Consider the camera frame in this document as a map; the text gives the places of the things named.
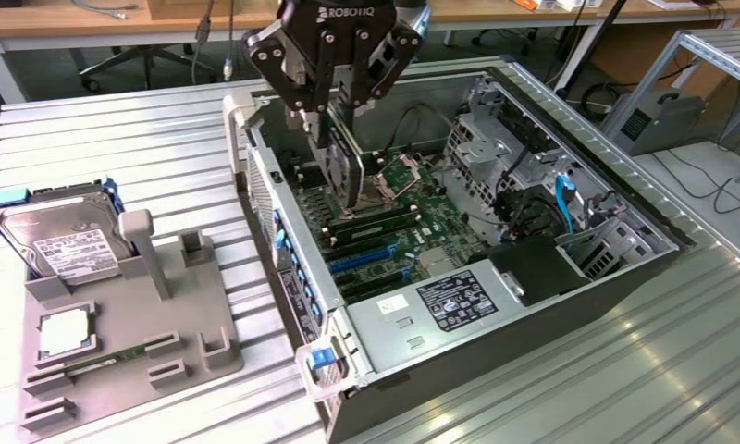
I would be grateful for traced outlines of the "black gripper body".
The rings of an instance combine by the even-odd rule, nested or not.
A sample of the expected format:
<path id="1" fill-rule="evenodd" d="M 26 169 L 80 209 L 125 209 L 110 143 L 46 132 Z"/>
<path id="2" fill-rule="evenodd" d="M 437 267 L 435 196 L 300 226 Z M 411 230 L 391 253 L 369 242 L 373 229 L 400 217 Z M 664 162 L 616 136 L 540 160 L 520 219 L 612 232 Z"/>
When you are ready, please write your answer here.
<path id="1" fill-rule="evenodd" d="M 281 32 L 304 58 L 304 96 L 288 103 L 306 112 L 320 112 L 328 101 L 334 71 L 346 67 L 340 79 L 342 100 L 361 105 L 381 91 L 388 75 L 371 61 L 397 25 L 391 1 L 284 1 L 277 10 Z"/>

